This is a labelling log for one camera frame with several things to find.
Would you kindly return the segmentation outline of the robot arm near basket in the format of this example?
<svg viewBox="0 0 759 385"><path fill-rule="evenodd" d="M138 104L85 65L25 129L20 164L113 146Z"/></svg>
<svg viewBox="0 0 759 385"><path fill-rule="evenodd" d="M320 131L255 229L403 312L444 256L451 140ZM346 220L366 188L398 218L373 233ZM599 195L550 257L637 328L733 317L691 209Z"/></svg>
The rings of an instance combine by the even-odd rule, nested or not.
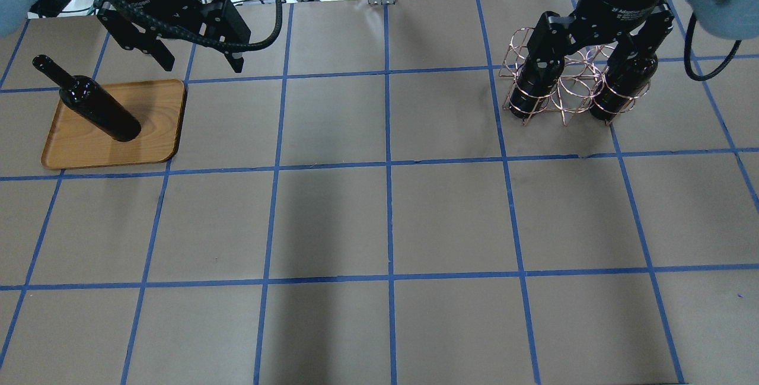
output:
<svg viewBox="0 0 759 385"><path fill-rule="evenodd" d="M661 0L578 0L567 17L545 12L528 40L526 66L562 69L565 57L588 46L618 41L640 27ZM744 40L757 38L757 0L686 0L696 24L712 36L733 41L726 59L703 76L708 80L724 70Z"/></svg>

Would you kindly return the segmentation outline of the robot arm near tray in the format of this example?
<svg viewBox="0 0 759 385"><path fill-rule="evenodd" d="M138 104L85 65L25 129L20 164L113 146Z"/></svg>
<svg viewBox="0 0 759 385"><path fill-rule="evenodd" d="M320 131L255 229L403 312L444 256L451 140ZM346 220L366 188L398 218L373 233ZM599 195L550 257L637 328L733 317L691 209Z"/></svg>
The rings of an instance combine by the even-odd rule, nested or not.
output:
<svg viewBox="0 0 759 385"><path fill-rule="evenodd" d="M2 36L16 31L30 10L55 17L66 1L2 0ZM95 0L95 15L121 48L146 53L166 71L173 69L174 55L164 39L217 50L235 72L242 71L245 52L271 44L250 40L250 29L231 0Z"/></svg>

